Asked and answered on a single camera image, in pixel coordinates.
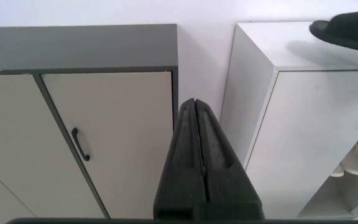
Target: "white wall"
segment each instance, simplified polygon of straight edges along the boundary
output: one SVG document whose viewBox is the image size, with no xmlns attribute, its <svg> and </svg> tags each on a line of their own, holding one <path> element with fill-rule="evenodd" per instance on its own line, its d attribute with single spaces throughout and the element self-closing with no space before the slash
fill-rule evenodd
<svg viewBox="0 0 358 224">
<path fill-rule="evenodd" d="M 219 118 L 236 22 L 310 21 L 358 11 L 358 0 L 0 0 L 0 26 L 177 23 L 179 101 Z"/>
</svg>

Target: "black slipper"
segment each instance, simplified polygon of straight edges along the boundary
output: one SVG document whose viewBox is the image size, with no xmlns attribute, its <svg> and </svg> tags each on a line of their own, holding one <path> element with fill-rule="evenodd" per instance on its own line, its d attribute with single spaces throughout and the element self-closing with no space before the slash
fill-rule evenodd
<svg viewBox="0 0 358 224">
<path fill-rule="evenodd" d="M 309 29 L 320 40 L 358 50 L 358 12 L 340 14 L 331 21 L 314 21 Z"/>
</svg>

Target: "gray cabinet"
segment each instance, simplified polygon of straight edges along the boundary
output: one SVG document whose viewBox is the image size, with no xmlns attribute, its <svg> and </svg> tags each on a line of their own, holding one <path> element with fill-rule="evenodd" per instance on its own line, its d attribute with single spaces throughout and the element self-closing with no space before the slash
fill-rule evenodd
<svg viewBox="0 0 358 224">
<path fill-rule="evenodd" d="M 177 87 L 175 24 L 0 27 L 0 222 L 151 218 Z"/>
</svg>

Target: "white shoe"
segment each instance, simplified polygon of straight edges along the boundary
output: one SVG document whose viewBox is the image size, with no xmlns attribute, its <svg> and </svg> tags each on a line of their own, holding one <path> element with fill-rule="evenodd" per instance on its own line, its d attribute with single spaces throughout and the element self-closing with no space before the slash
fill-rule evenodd
<svg viewBox="0 0 358 224">
<path fill-rule="evenodd" d="M 330 175 L 331 177 L 342 177 L 344 175 L 344 171 L 342 168 L 342 165 L 339 164 L 333 171 L 333 173 Z"/>
<path fill-rule="evenodd" d="M 358 158 L 356 156 L 357 150 L 358 145 L 355 145 L 355 147 L 352 148 L 352 150 L 341 162 L 343 169 L 346 172 L 354 175 L 358 175 Z"/>
</svg>

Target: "slipper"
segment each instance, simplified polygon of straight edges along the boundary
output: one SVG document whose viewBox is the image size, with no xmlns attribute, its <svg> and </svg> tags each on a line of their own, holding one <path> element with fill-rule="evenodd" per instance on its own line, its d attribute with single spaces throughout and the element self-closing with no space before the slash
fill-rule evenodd
<svg viewBox="0 0 358 224">
<path fill-rule="evenodd" d="M 309 30 L 320 40 L 358 50 L 358 12 L 340 14 L 331 21 L 314 21 Z"/>
<path fill-rule="evenodd" d="M 358 145 L 356 144 L 341 162 L 343 169 L 353 175 L 358 175 L 358 158 L 356 156 L 357 152 Z"/>
<path fill-rule="evenodd" d="M 344 171 L 342 168 L 342 165 L 339 164 L 333 171 L 333 173 L 330 175 L 331 177 L 342 177 L 344 175 Z"/>
</svg>

